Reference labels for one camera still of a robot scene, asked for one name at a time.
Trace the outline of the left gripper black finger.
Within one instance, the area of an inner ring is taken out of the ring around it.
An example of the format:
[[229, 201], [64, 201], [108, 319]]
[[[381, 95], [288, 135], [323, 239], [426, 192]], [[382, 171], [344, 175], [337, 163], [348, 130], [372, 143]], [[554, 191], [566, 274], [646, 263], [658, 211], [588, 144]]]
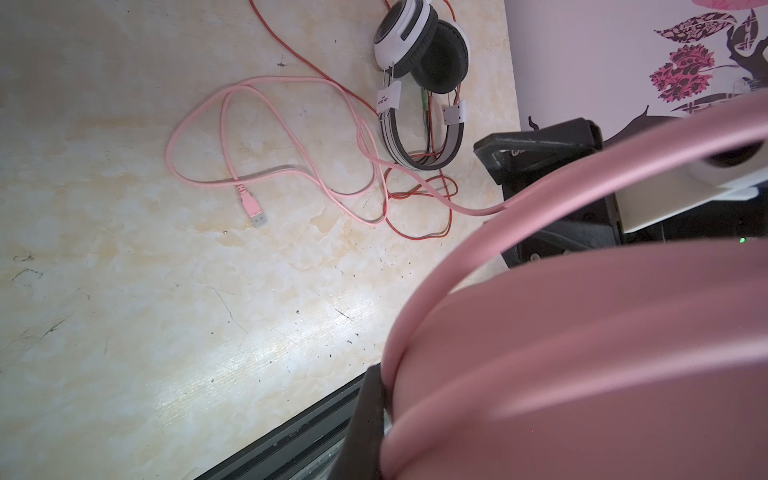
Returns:
[[382, 479], [379, 454], [384, 438], [386, 400], [381, 365], [376, 364], [365, 372], [356, 408], [329, 479]]

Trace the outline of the pink headphones with cable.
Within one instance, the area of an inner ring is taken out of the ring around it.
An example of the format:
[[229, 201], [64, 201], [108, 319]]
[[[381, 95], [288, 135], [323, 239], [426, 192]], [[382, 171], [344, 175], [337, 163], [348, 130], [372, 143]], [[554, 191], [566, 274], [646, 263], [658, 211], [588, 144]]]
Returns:
[[[691, 117], [767, 119], [767, 93]], [[471, 235], [390, 330], [382, 479], [766, 477], [765, 240], [477, 268]]]

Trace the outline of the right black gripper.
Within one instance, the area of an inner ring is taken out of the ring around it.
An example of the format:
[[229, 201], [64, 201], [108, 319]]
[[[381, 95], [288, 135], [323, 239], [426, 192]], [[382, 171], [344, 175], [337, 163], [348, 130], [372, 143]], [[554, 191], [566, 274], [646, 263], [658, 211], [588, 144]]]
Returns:
[[765, 117], [689, 117], [658, 125], [545, 176], [507, 201], [504, 211], [472, 234], [472, 265], [482, 266], [607, 194], [766, 138]]

